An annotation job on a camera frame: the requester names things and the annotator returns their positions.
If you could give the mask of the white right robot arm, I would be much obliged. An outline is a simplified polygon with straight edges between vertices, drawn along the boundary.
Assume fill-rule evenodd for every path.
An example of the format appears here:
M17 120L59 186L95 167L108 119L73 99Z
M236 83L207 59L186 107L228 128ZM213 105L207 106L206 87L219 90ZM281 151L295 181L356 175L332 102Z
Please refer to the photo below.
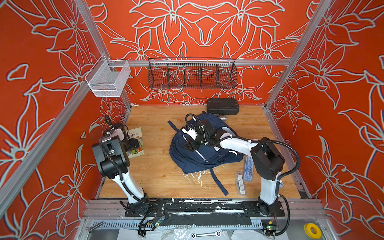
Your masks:
M227 149L244 154L252 158L257 173L261 177L261 192L258 197L259 211L263 216L269 216L277 207L279 197L279 187L282 178L296 172L301 165L301 158L298 152L279 141L272 141L268 138L260 140L250 140L237 136L227 127L215 130L209 122L197 123L195 125L187 123L182 132L190 138L187 146L191 150L197 150L200 146L210 148ZM285 159L275 145L281 145L291 150L295 154L295 166L283 173Z

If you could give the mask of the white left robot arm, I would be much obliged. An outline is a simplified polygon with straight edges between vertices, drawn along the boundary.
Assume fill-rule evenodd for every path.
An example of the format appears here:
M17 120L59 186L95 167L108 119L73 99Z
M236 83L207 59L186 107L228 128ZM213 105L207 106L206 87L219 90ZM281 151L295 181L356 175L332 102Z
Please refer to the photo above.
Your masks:
M127 150L130 143L128 127L116 124L104 131L99 141L92 145L99 173L116 183L128 199L129 205L150 205L148 195L133 179Z

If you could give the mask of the Chinese history picture book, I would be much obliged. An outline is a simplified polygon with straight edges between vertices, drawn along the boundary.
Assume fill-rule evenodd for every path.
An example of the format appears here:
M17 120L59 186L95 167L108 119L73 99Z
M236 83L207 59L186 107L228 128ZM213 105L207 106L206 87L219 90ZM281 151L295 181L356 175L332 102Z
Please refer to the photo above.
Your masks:
M128 157L135 158L144 155L144 144L142 128L131 129L128 132L129 147L127 150Z

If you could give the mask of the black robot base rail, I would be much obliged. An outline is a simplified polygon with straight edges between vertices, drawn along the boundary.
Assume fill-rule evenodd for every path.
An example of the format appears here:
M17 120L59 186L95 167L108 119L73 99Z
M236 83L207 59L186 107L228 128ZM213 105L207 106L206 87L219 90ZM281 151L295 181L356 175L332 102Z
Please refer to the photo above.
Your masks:
M126 217L143 217L148 210L149 216L154 218L169 217L174 215L195 214L243 214L246 217L284 217L285 212L281 203L277 203L269 210L269 214L263 213L258 200L254 199L181 199L163 198L155 205L142 203L129 204L119 201L125 210Z

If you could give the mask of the navy blue student backpack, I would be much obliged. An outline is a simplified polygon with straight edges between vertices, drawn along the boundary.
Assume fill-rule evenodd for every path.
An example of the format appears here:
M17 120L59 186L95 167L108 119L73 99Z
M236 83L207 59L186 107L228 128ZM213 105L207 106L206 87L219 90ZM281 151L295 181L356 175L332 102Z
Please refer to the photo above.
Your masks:
M197 118L198 120L193 117L188 121L189 124L185 126L192 125L197 128L197 125L202 124L203 120L208 120L215 129L223 128L231 134L236 134L230 126L221 121L221 119L214 114L203 112L198 115ZM176 131L170 145L170 156L172 160L183 170L184 174L209 170L217 186L223 194L227 196L229 192L215 175L214 168L223 164L241 162L244 158L244 154L233 150L218 147L212 148L205 145L201 145L198 150L187 151L183 148L183 145L189 143L192 138L182 132L183 127L178 129L171 121L168 121L168 124Z

